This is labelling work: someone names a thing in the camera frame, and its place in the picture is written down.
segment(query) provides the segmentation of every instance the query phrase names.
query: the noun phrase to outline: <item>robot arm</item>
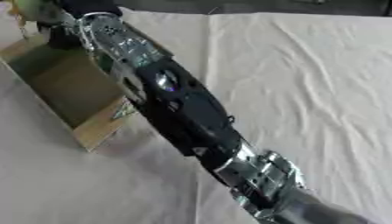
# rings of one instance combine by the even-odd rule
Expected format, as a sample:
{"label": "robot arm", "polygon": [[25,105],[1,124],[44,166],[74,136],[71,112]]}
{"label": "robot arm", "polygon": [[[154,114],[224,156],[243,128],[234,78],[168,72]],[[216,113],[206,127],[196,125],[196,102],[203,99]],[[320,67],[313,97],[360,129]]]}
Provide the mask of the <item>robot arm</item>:
{"label": "robot arm", "polygon": [[[124,23],[111,0],[59,0],[60,25],[114,79],[135,108],[184,156],[227,186],[260,223],[365,224],[305,190],[300,170],[278,153],[255,150],[233,128],[234,118],[172,54]],[[111,71],[117,67],[117,73]]]}

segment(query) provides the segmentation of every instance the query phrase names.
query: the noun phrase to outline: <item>white tablecloth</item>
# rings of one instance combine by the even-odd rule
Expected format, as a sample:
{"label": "white tablecloth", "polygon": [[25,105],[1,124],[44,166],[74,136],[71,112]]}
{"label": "white tablecloth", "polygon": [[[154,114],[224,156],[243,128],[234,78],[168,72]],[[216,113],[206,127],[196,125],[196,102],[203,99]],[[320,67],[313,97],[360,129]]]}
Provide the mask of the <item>white tablecloth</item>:
{"label": "white tablecloth", "polygon": [[[128,10],[124,19],[206,83],[253,145],[297,163],[316,195],[392,220],[391,19]],[[7,21],[1,46],[18,35],[4,32]],[[1,223],[255,223],[139,115],[99,153],[77,147],[0,64]]]}

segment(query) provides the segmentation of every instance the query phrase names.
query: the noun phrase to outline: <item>hole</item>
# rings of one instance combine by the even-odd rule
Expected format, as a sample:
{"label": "hole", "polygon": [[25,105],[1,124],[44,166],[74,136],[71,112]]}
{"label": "hole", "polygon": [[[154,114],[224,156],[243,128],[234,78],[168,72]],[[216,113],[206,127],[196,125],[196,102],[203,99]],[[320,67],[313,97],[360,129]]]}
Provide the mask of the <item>hole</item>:
{"label": "hole", "polygon": [[196,86],[198,85],[198,82],[197,82],[196,80],[189,80],[189,81],[188,81],[188,85],[189,85],[191,88],[196,88]]}
{"label": "hole", "polygon": [[122,84],[124,84],[124,86],[133,93],[137,93],[139,91],[139,89],[132,82],[130,82],[128,78],[124,78],[122,80]]}

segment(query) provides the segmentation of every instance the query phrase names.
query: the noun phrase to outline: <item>cardboard box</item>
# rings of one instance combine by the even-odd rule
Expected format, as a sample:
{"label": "cardboard box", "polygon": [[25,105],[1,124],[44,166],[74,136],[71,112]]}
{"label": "cardboard box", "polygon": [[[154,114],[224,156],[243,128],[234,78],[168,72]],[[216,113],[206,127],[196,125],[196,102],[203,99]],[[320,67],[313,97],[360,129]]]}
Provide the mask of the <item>cardboard box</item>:
{"label": "cardboard box", "polygon": [[88,151],[124,124],[126,117],[112,119],[123,102],[122,91],[82,49],[55,50],[36,35],[3,49],[0,56]]}

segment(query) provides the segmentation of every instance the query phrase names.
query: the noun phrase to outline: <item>robotic arm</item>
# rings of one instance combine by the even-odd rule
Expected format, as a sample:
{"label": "robotic arm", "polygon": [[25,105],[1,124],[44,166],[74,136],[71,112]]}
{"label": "robotic arm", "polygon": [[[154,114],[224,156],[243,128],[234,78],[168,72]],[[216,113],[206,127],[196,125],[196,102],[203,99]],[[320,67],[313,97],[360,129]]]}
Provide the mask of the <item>robotic arm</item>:
{"label": "robotic arm", "polygon": [[[64,44],[64,39],[77,37],[150,124],[184,156],[196,157],[258,222],[371,223],[311,196],[300,170],[278,153],[255,154],[217,99],[170,52],[123,22],[111,0],[51,4],[59,9],[59,21],[45,27],[51,32],[61,29],[64,35],[51,35],[50,41],[61,39]],[[113,73],[112,67],[119,69]]]}

